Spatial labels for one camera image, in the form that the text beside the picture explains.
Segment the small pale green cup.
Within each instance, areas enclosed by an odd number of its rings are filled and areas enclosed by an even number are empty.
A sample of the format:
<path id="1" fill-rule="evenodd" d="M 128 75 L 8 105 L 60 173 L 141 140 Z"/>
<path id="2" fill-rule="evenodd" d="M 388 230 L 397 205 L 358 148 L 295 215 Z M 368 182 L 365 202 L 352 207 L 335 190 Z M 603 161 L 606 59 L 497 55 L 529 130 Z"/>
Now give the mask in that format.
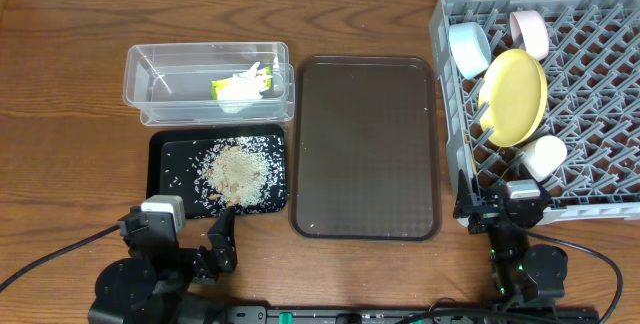
<path id="1" fill-rule="evenodd" d="M 522 149 L 522 163 L 538 182 L 551 176 L 565 161 L 568 150 L 564 142 L 552 135 L 540 137 Z"/>

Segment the yellow plate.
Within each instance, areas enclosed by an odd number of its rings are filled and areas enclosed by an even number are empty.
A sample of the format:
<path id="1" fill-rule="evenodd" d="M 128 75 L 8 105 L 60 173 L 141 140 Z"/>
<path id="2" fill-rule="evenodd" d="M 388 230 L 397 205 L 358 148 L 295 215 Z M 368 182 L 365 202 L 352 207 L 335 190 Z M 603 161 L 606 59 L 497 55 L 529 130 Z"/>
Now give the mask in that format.
<path id="1" fill-rule="evenodd" d="M 484 75 L 478 107 L 488 108 L 480 117 L 488 140 L 499 147 L 515 146 L 539 126 L 546 109 L 548 85 L 541 64 L 521 49 L 510 49 L 495 58 Z"/>

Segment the white bowl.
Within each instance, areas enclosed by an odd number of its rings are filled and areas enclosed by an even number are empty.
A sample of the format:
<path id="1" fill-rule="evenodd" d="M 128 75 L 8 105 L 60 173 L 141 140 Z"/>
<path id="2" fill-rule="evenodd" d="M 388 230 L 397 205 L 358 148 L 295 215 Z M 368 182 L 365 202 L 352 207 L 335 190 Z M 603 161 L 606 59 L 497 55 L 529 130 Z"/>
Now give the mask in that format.
<path id="1" fill-rule="evenodd" d="M 515 11 L 509 15 L 514 44 L 538 61 L 545 59 L 550 50 L 549 33 L 541 14 L 535 10 Z"/>

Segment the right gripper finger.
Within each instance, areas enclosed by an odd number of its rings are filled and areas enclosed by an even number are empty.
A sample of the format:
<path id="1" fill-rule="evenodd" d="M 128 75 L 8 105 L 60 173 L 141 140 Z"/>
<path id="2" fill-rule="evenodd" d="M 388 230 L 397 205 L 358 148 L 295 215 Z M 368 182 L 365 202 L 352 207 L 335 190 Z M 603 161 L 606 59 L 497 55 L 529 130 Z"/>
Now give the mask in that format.
<path id="1" fill-rule="evenodd" d="M 474 194 L 469 181 L 463 170 L 458 171 L 457 194 L 453 209 L 453 217 L 455 219 L 469 219 L 477 216 L 480 211 L 479 207 L 474 204 L 476 195 Z"/>
<path id="2" fill-rule="evenodd" d="M 534 180 L 538 184 L 543 181 L 543 178 L 535 170 L 531 170 L 525 163 L 519 165 L 518 173 L 522 180 Z"/>

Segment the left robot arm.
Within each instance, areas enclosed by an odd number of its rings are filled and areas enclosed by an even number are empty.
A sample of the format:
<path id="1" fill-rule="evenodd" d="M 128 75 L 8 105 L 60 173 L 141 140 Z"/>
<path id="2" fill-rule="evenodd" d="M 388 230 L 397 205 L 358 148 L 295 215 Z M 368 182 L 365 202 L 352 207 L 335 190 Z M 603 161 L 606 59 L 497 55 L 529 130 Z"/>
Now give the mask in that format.
<path id="1" fill-rule="evenodd" d="M 118 220 L 129 256 L 106 267 L 95 284 L 90 323 L 227 323 L 221 303 L 190 294 L 237 265 L 236 210 L 223 211 L 207 232 L 211 246 L 179 246 L 173 215 L 133 207 Z"/>

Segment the light blue bowl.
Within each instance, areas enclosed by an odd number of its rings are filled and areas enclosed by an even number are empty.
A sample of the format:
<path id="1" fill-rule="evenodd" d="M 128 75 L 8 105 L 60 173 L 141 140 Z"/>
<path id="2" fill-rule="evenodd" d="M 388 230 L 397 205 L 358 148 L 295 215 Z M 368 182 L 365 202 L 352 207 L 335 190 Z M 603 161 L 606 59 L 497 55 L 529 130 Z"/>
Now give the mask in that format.
<path id="1" fill-rule="evenodd" d="M 479 24 L 466 22 L 452 25 L 448 40 L 452 58 L 465 79 L 472 79 L 489 67 L 491 49 Z"/>

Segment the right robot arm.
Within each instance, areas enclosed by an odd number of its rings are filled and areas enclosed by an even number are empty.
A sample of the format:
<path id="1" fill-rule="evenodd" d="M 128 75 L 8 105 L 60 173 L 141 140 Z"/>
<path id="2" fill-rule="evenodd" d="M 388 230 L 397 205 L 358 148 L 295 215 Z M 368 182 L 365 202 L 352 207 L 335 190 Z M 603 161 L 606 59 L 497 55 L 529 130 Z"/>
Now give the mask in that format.
<path id="1" fill-rule="evenodd" d="M 565 295 L 568 256 L 557 246 L 532 245 L 526 233 L 543 219 L 549 192 L 522 168 L 518 180 L 488 191 L 484 204 L 477 198 L 481 193 L 460 170 L 453 217 L 465 219 L 469 233 L 489 237 L 492 277 L 501 294 L 491 308 L 554 313 L 555 301 Z"/>

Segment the green snack wrapper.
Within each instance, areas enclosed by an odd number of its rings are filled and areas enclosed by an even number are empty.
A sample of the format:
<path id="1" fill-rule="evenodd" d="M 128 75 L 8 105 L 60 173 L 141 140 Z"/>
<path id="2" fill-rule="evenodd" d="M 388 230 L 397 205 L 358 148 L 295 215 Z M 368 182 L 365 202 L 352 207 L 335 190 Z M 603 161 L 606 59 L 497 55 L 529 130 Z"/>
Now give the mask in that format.
<path id="1" fill-rule="evenodd" d="M 272 88 L 273 70 L 270 66 L 233 74 L 230 78 L 211 82 L 211 94 L 218 101 L 257 100 Z"/>

